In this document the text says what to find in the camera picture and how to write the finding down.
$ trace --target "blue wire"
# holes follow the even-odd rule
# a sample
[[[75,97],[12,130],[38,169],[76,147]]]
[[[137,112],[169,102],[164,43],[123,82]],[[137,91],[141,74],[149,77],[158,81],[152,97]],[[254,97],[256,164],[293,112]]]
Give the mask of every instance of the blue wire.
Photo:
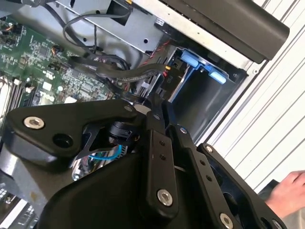
[[[116,151],[116,153],[112,156],[89,156],[92,159],[96,159],[96,160],[114,160],[116,159],[120,154],[122,153],[122,146],[119,145],[118,150]]]

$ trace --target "blue plastic latch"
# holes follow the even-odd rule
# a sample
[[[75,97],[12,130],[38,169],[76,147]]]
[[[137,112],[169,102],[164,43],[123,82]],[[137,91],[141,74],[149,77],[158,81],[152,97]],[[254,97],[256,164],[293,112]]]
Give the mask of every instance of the blue plastic latch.
[[[205,65],[203,68],[209,72],[210,77],[215,79],[220,84],[224,84],[225,82],[227,82],[227,78],[226,78],[225,74],[222,73],[221,71],[217,70],[213,66]]]
[[[181,55],[181,60],[188,63],[193,68],[197,68],[199,65],[198,57],[189,53],[187,50],[184,50]]]

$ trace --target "sheet metal panel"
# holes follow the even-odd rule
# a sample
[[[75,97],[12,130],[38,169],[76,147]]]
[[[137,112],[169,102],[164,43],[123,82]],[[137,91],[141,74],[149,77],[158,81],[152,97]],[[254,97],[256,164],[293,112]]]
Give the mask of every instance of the sheet metal panel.
[[[255,2],[289,26],[290,36],[208,142],[259,192],[305,168],[305,1]]]

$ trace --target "silver bolt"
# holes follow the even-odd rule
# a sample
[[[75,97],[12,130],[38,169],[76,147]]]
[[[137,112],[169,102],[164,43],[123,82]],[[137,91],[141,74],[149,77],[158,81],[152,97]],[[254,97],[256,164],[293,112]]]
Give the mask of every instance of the silver bolt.
[[[130,106],[125,106],[124,108],[126,111],[130,111],[130,112],[132,111],[132,108]]]
[[[23,124],[30,129],[40,130],[44,127],[44,121],[38,117],[27,117]]]
[[[155,119],[160,120],[160,117],[158,115],[154,114],[153,116],[154,116]]]
[[[221,213],[219,218],[226,228],[233,229],[233,222],[227,214]]]
[[[209,153],[212,153],[212,152],[213,152],[212,148],[210,148],[209,146],[206,146],[205,149],[206,149]]]
[[[274,223],[277,229],[283,229],[282,226],[275,219],[273,219],[272,222]]]
[[[166,189],[160,189],[157,192],[157,197],[158,200],[167,207],[173,204],[173,197]]]
[[[183,127],[180,128],[180,131],[181,131],[182,133],[184,133],[184,134],[187,134],[187,130],[186,130],[185,128],[183,128]]]

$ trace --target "green circuit board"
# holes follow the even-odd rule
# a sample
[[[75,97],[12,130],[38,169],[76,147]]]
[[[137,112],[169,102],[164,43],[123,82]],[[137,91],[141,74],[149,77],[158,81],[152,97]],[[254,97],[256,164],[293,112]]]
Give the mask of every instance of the green circuit board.
[[[56,45],[9,17],[0,20],[0,76],[27,88],[19,100],[29,101],[32,97],[31,104],[19,101],[18,105],[106,99],[110,92],[103,84],[61,64],[75,54],[62,48],[55,57],[52,48]]]

